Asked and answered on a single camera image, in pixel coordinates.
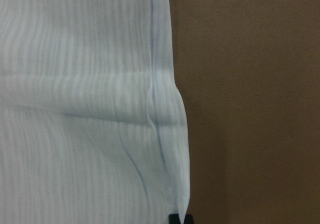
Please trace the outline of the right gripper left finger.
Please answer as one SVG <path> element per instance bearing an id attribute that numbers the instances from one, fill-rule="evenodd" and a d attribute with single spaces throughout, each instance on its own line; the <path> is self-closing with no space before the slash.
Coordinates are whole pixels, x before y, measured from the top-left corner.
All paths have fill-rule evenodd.
<path id="1" fill-rule="evenodd" d="M 170 214 L 168 217 L 169 224 L 181 224 L 179 215 L 177 213 Z"/>

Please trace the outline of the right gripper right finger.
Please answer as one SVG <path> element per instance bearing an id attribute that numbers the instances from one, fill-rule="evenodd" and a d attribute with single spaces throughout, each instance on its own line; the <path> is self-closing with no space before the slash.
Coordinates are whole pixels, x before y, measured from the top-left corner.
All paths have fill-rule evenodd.
<path id="1" fill-rule="evenodd" d="M 191 214 L 186 214 L 184 224 L 193 224 L 193 216 Z"/>

